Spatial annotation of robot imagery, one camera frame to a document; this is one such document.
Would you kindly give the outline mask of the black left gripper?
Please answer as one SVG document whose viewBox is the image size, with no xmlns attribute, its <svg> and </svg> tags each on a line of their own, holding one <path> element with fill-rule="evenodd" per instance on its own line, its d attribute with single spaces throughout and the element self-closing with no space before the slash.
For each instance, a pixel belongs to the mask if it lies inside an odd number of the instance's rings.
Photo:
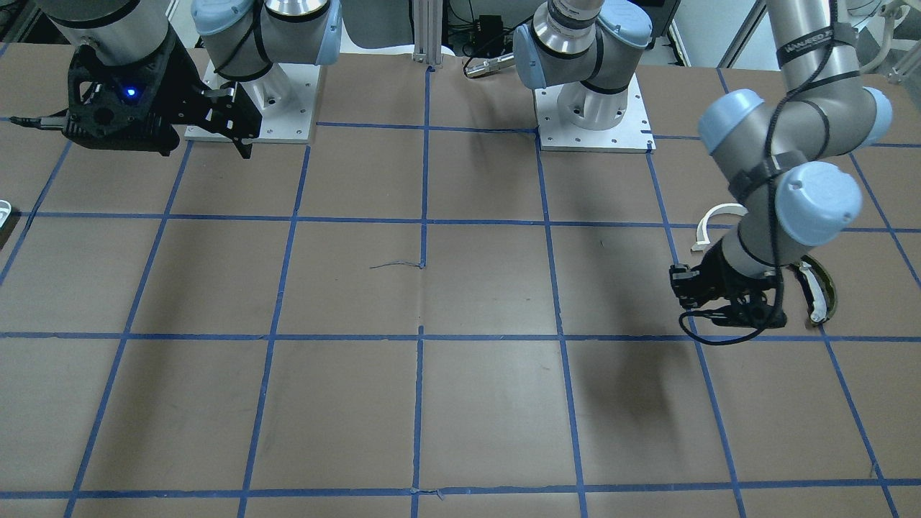
<svg viewBox="0 0 921 518">
<path fill-rule="evenodd" d="M 783 292 L 770 305 L 766 291 L 783 288 L 774 274 L 748 278 L 728 265 L 722 242 L 708 250 L 700 265 L 689 271 L 687 309 L 691 315 L 710 318 L 718 327 L 777 329 L 787 324 Z"/>
</svg>

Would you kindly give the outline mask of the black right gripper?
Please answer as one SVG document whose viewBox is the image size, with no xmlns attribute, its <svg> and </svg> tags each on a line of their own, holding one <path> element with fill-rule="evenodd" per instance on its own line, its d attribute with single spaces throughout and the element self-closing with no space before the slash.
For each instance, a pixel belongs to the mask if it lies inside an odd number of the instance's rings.
<svg viewBox="0 0 921 518">
<path fill-rule="evenodd" d="M 68 108 L 60 128 L 89 150 L 158 152 L 180 144 L 176 124 L 193 125 L 230 139 L 251 158 L 262 115 L 240 83 L 212 89 L 173 29 L 157 49 L 124 65 L 102 62 L 102 46 L 82 40 L 67 73 Z"/>
</svg>

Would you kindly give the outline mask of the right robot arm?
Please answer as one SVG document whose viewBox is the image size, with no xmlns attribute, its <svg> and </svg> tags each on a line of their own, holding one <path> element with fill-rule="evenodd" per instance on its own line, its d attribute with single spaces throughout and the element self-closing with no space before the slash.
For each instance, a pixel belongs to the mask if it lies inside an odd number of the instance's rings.
<svg viewBox="0 0 921 518">
<path fill-rule="evenodd" d="M 182 137 L 308 145 L 339 1 L 40 1 L 73 44 L 67 105 L 16 117 L 89 150 L 168 156 Z"/>
</svg>

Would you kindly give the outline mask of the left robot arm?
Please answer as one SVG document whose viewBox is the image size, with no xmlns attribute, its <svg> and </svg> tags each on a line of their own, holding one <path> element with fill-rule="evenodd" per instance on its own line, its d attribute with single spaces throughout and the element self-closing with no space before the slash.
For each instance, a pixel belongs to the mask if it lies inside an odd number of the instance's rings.
<svg viewBox="0 0 921 518">
<path fill-rule="evenodd" d="M 781 269 L 826 245 L 861 212 L 855 179 L 826 162 L 876 143 L 894 118 L 884 93 L 865 86 L 845 1 L 769 1 L 786 94 L 770 105 L 740 89 L 711 104 L 698 131 L 745 216 L 700 265 L 672 265 L 685 316 L 754 332 L 783 327 Z M 612 129 L 651 40 L 651 20 L 628 1 L 546 1 L 514 32 L 521 82 L 561 86 L 566 124 Z"/>
</svg>

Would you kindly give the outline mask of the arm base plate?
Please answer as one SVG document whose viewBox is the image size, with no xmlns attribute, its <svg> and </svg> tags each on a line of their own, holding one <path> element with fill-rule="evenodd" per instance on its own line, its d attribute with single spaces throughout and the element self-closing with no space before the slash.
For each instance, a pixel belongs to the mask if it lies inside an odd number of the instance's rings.
<svg viewBox="0 0 921 518">
<path fill-rule="evenodd" d="M 638 76 L 603 101 L 579 83 L 537 88 L 540 147 L 549 151 L 645 153 L 657 148 Z"/>
<path fill-rule="evenodd" d="M 317 111 L 320 79 L 325 69 L 306 63 L 277 63 L 265 78 L 244 83 L 262 115 L 259 135 L 246 134 L 245 143 L 309 144 Z"/>
</svg>

